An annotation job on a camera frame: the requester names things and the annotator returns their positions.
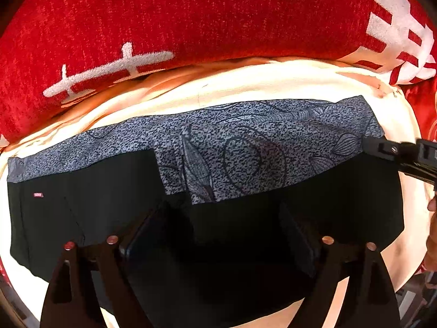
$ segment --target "metal rivet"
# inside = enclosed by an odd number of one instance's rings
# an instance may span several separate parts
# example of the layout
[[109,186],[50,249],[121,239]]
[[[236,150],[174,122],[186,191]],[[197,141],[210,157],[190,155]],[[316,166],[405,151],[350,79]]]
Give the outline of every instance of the metal rivet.
[[64,244],[64,249],[65,250],[72,250],[75,246],[76,245],[74,242],[67,242]]
[[116,244],[119,241],[119,237],[117,236],[109,236],[106,240],[106,243],[108,244]]
[[371,250],[371,251],[375,251],[376,250],[376,244],[375,243],[369,242],[369,243],[367,243],[366,246],[367,246],[368,250]]
[[331,236],[324,236],[322,238],[322,242],[327,244],[327,245],[332,245],[332,244],[334,244],[334,238],[332,238]]

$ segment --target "gray patterned waistband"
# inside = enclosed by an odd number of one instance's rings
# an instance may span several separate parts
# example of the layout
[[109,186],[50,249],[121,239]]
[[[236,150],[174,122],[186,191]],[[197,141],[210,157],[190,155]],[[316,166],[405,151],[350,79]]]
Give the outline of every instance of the gray patterned waistband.
[[337,103],[246,101],[92,129],[27,158],[8,160],[8,182],[75,171],[121,153],[154,150],[166,193],[193,203],[281,188],[362,152],[383,136],[362,96]]

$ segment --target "beige cloth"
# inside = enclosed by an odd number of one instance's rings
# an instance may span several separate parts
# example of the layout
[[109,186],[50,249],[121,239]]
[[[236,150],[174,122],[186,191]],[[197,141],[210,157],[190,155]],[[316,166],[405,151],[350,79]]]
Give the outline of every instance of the beige cloth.
[[[0,256],[25,304],[41,314],[47,283],[35,278],[10,256],[7,203],[7,159],[35,154],[84,130],[118,123],[135,116],[187,112],[202,107],[249,100],[322,99],[337,102],[362,95],[388,139],[415,142],[420,137],[414,113],[402,92],[377,74],[337,62],[302,58],[248,58],[157,72],[146,80],[131,80],[93,95],[58,116],[44,129],[9,145],[0,155]],[[426,253],[432,188],[400,174],[405,230],[382,255],[395,289],[414,274]],[[325,322],[332,328],[344,298],[344,280]],[[299,303],[244,324],[245,328],[287,327]]]

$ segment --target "person's hand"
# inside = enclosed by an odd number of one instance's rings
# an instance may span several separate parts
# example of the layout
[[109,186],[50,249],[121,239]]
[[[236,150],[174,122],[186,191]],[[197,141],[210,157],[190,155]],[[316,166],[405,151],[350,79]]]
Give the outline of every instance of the person's hand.
[[427,255],[423,262],[428,271],[437,271],[437,203],[434,197],[428,204],[428,210],[434,212],[431,218],[430,235],[427,240]]

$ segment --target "red cushion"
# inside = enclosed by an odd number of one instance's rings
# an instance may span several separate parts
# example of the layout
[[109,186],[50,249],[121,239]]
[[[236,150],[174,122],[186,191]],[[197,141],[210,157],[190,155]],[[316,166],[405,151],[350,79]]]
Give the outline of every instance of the red cushion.
[[436,141],[437,112],[436,90],[437,78],[433,77],[418,84],[403,86],[405,97],[416,115],[422,138]]
[[14,142],[130,75],[230,58],[341,59],[415,83],[435,75],[433,32],[416,0],[26,0],[0,39],[0,133]]

